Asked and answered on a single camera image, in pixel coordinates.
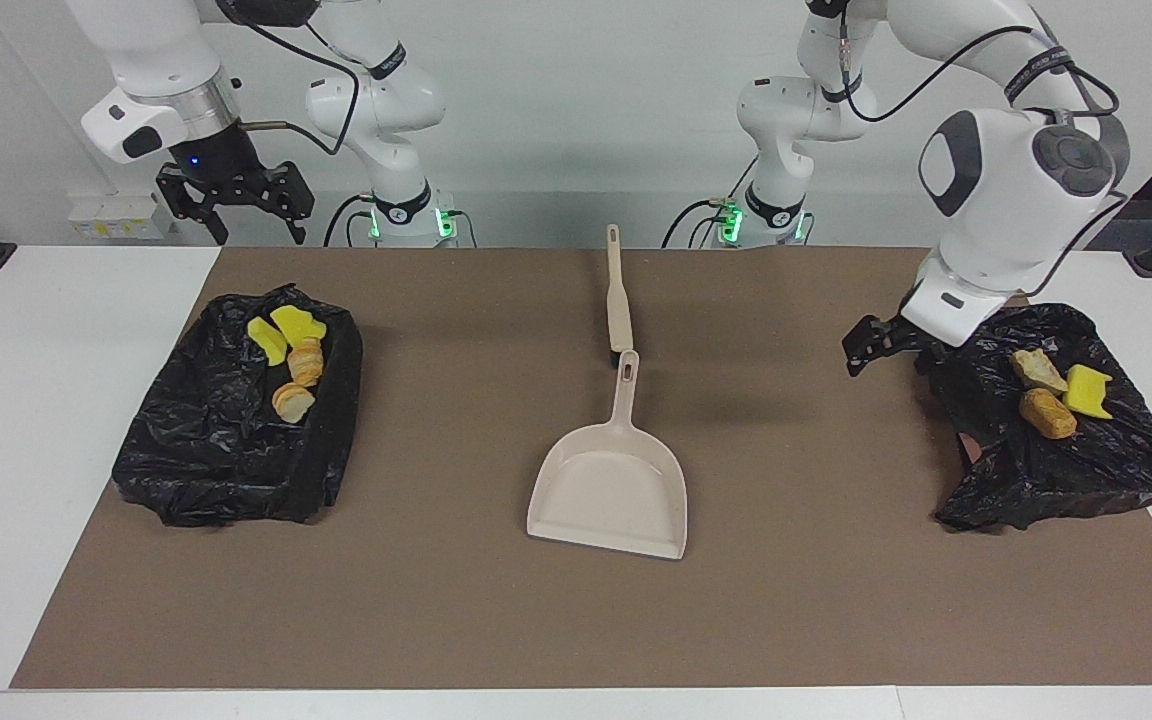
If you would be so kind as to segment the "white wall power strip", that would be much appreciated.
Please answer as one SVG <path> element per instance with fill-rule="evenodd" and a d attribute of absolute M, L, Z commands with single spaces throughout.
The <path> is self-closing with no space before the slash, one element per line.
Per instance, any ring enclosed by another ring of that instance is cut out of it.
<path fill-rule="evenodd" d="M 154 194 L 70 196 L 68 222 L 79 237 L 96 241 L 162 241 L 177 219 Z"/>

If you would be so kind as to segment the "beige plastic dustpan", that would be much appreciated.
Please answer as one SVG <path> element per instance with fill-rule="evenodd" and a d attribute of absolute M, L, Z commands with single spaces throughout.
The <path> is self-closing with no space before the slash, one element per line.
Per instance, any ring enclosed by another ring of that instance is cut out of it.
<path fill-rule="evenodd" d="M 639 354 L 620 355 L 608 420 L 573 429 L 541 461 L 525 530 L 581 544 L 679 561 L 689 541 L 689 497 L 680 461 L 632 414 Z"/>

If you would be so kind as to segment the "black trash bag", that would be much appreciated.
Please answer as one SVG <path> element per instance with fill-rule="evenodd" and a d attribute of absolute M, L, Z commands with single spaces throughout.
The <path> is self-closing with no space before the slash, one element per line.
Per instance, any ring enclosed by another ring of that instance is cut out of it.
<path fill-rule="evenodd" d="M 1039 348 L 1060 370 L 1076 364 L 1111 377 L 1105 419 L 1079 420 L 1068 439 L 1046 439 L 1021 418 L 1011 354 Z M 935 520 L 952 530 L 1024 530 L 1036 521 L 1097 518 L 1152 505 L 1152 414 L 1096 323 L 1064 304 L 1006 306 L 943 359 L 923 356 L 952 427 L 980 446 Z"/>
<path fill-rule="evenodd" d="M 297 306 L 326 327 L 325 374 L 301 420 L 273 396 L 291 381 L 247 325 Z M 303 521 L 338 501 L 358 420 L 364 340 L 343 306 L 293 285 L 210 300 L 179 338 L 132 416 L 109 480 L 169 526 Z"/>

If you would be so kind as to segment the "notched yellow sponge piece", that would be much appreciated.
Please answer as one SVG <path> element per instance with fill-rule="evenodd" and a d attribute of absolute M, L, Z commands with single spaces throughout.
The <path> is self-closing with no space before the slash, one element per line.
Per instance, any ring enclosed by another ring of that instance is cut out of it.
<path fill-rule="evenodd" d="M 1111 411 L 1105 407 L 1108 396 L 1108 386 L 1114 382 L 1114 378 L 1096 370 L 1094 367 L 1074 364 L 1066 376 L 1068 388 L 1062 395 L 1062 404 L 1068 407 L 1071 414 L 1079 414 L 1101 420 L 1112 420 Z"/>

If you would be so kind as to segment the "brown table mat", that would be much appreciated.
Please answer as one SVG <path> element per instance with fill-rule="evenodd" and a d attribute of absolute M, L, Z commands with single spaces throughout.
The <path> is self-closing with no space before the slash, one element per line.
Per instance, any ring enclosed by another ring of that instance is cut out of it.
<path fill-rule="evenodd" d="M 956 437 L 909 357 L 847 376 L 920 260 L 626 253 L 670 562 L 524 529 L 550 446 L 609 415 L 602 252 L 223 250 L 200 300 L 294 283 L 361 324 L 338 505 L 175 529 L 106 488 L 12 684 L 1152 685 L 1152 516 L 947 532 Z"/>

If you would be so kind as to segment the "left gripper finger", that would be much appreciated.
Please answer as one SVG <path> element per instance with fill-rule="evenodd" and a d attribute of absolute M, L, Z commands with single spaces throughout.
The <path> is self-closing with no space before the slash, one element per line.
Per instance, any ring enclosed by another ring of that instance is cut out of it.
<path fill-rule="evenodd" d="M 842 338 L 846 372 L 859 377 L 873 361 L 888 356 L 888 324 L 878 316 L 863 316 L 859 323 Z"/>

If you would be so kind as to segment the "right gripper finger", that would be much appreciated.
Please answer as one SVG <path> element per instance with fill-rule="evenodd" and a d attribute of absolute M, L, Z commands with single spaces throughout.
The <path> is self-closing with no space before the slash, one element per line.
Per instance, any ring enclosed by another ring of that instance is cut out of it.
<path fill-rule="evenodd" d="M 182 170 L 160 170 L 157 173 L 156 184 L 162 200 L 166 202 L 166 206 L 175 218 L 204 225 L 217 247 L 223 247 L 227 243 L 229 232 L 223 219 L 218 214 L 217 205 L 220 191 L 217 187 L 204 183 L 204 188 L 200 190 L 202 197 L 196 199 L 189 191 L 192 183 Z"/>
<path fill-rule="evenodd" d="M 293 161 L 270 169 L 270 200 L 274 206 L 271 213 L 283 219 L 294 245 L 305 245 L 306 229 L 301 222 L 305 222 L 314 211 L 314 192 Z"/>

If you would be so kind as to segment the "beige hand brush black bristles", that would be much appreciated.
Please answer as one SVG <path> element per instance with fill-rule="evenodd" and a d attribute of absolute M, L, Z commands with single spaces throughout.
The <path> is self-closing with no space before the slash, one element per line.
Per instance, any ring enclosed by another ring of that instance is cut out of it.
<path fill-rule="evenodd" d="M 617 363 L 622 354 L 634 350 L 634 328 L 626 290 L 626 276 L 623 276 L 621 234 L 616 223 L 609 223 L 605 228 L 605 250 L 607 250 L 608 266 L 605 314 L 607 314 L 613 363 Z"/>

